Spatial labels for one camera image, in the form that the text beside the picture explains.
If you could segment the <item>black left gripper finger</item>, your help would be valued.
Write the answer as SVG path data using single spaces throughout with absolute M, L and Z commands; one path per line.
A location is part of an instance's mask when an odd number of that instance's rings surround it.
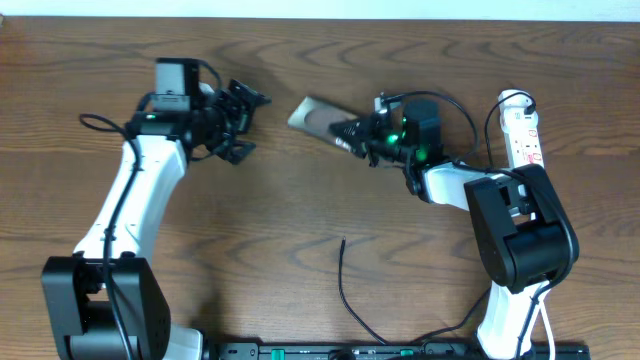
M 222 160 L 238 165 L 256 148 L 256 144 L 241 140 L 225 141 L 214 149 L 214 154 Z
M 236 79 L 230 80 L 228 90 L 231 94 L 233 94 L 235 97 L 239 98 L 241 101 L 245 102 L 249 107 L 252 108 L 257 108 L 272 103 L 272 100 L 269 96 L 250 88 L 246 84 Z

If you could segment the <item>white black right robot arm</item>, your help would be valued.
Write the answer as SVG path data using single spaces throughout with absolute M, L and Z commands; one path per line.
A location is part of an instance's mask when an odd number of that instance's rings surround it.
M 399 131 L 391 112 L 403 103 L 380 96 L 369 116 L 334 122 L 328 131 L 370 166 L 399 163 L 409 192 L 427 203 L 468 211 L 482 264 L 492 280 L 476 338 L 488 359 L 533 355 L 531 335 L 543 301 L 579 256 L 576 234 L 544 169 L 534 98 L 505 90 L 500 113 L 509 166 L 477 168 L 445 154 L 432 92 L 409 94 Z

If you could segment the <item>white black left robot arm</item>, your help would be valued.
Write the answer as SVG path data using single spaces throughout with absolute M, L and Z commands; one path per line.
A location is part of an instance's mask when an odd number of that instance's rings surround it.
M 69 256 L 51 256 L 41 285 L 61 359 L 211 359 L 206 335 L 176 325 L 152 271 L 166 207 L 203 146 L 233 165 L 255 148 L 240 140 L 270 97 L 231 80 L 225 89 L 145 94 L 123 126 L 80 122 L 122 136 L 121 163 L 93 225 Z

